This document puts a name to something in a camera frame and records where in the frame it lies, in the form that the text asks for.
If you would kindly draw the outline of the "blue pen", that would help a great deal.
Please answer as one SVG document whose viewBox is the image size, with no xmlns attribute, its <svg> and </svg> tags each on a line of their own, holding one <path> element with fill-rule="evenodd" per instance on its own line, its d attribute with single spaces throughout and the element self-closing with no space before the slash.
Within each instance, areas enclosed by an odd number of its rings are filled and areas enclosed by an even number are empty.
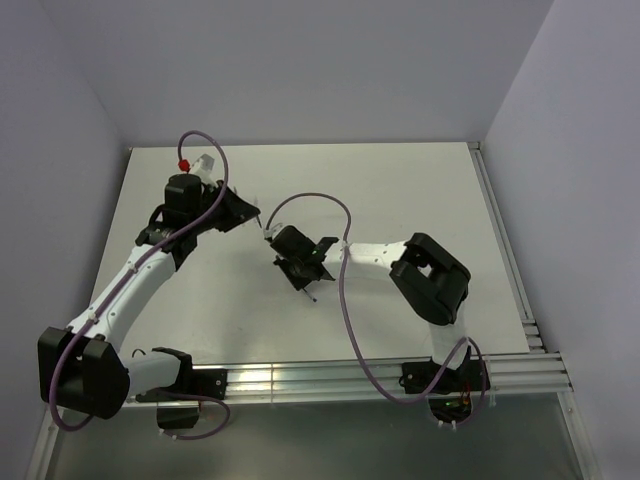
<svg viewBox="0 0 640 480">
<path fill-rule="evenodd" d="M 318 299 L 316 298 L 315 295 L 313 295 L 308 289 L 303 288 L 302 292 L 313 302 L 316 303 L 318 301 Z"/>
</svg>

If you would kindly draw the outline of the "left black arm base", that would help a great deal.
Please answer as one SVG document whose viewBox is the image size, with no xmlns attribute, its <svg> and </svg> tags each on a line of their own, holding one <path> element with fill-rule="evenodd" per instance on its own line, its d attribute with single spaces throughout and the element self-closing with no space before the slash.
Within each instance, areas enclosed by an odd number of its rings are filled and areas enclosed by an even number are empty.
<svg viewBox="0 0 640 480">
<path fill-rule="evenodd" d="M 164 434 L 180 440 L 199 440 L 221 432 L 231 419 L 231 410 L 225 403 L 228 385 L 226 368 L 195 369 L 183 386 L 162 387 L 134 396 L 137 403 L 195 402 L 193 407 L 157 407 L 156 423 Z M 219 424 L 208 432 L 192 433 L 201 419 L 206 403 L 222 408 L 224 416 Z"/>
</svg>

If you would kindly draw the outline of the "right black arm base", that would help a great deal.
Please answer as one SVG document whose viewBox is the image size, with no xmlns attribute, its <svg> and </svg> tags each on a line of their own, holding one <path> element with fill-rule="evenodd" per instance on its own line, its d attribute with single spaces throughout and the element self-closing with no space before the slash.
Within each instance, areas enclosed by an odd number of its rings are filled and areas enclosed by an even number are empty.
<svg viewBox="0 0 640 480">
<path fill-rule="evenodd" d="M 405 362 L 398 383 L 405 394 L 417 395 L 429 386 L 438 370 L 439 365 L 432 360 Z M 468 423 L 488 399 L 490 388 L 484 361 L 467 355 L 457 369 L 446 368 L 427 398 L 437 426 L 456 430 Z"/>
</svg>

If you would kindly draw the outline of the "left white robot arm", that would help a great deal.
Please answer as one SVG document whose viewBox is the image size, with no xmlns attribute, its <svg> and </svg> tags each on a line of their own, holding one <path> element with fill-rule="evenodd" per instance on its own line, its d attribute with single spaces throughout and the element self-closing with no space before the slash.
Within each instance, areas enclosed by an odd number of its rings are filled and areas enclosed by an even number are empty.
<svg viewBox="0 0 640 480">
<path fill-rule="evenodd" d="M 195 386 L 192 357 L 156 347 L 123 359 L 122 343 L 145 306 L 184 264 L 199 235 L 226 233 L 257 218 L 258 207 L 218 180 L 176 174 L 164 201 L 140 231 L 135 246 L 107 289 L 65 328 L 47 328 L 37 342 L 40 395 L 50 408 L 110 419 L 136 395 L 158 390 L 183 399 Z"/>
</svg>

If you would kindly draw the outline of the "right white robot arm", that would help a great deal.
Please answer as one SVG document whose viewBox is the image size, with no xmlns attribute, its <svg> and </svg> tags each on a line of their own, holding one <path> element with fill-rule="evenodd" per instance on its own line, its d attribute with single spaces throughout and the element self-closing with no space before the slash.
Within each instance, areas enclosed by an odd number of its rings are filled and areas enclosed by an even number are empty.
<svg viewBox="0 0 640 480">
<path fill-rule="evenodd" d="M 295 290 L 350 277 L 388 280 L 429 325 L 435 383 L 452 390 L 468 374 L 470 341 L 459 311 L 467 299 L 470 271 L 434 238 L 416 232 L 393 243 L 349 243 L 336 237 L 314 241 L 292 225 L 275 227 L 265 240 L 274 264 Z"/>
</svg>

